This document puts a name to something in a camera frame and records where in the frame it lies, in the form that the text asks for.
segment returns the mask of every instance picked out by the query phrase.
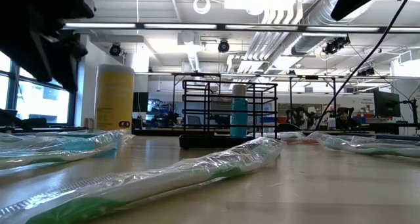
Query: water bottle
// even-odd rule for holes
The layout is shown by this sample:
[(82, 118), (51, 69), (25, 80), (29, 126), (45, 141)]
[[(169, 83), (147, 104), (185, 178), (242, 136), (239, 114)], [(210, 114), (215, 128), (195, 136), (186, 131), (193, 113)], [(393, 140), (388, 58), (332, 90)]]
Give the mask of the water bottle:
[[(234, 85), (233, 95), (234, 96), (246, 96), (247, 86), (246, 85)], [(232, 110), (248, 110), (248, 102), (245, 98), (234, 98), (232, 100)], [(230, 117), (230, 125), (247, 125), (248, 113), (247, 112), (233, 112)], [(230, 136), (234, 138), (246, 138), (247, 128), (244, 127), (231, 127)]]

